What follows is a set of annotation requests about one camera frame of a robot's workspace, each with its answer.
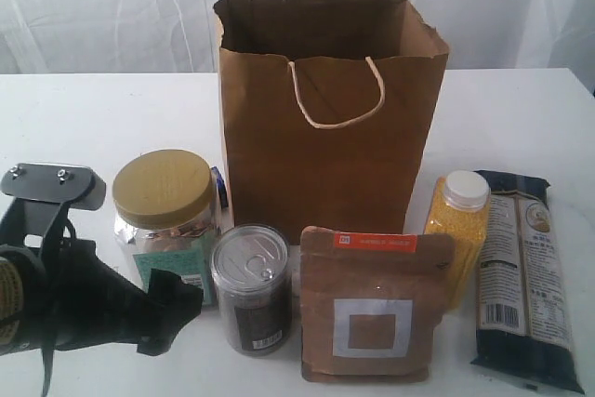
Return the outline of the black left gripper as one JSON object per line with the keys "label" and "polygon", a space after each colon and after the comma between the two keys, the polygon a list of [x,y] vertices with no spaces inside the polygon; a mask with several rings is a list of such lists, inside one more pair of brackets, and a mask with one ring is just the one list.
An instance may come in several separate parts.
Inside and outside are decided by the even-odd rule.
{"label": "black left gripper", "polygon": [[[30,248],[34,269],[27,274],[27,349],[72,351],[108,343],[132,344],[137,353],[168,352],[174,323],[201,313],[204,291],[172,271],[152,269],[148,293],[108,267],[93,241],[62,240],[52,249],[55,263]],[[163,318],[153,318],[153,302]]]}

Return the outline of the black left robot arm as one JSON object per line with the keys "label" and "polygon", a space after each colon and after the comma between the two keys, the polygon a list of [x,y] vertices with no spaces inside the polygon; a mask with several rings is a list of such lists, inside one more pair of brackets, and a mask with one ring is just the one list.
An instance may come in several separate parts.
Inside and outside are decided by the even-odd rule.
{"label": "black left robot arm", "polygon": [[153,270],[148,290],[142,290],[103,263],[92,241],[66,239],[55,274],[37,254],[1,247],[2,354],[121,343],[157,356],[201,312],[201,288]]}

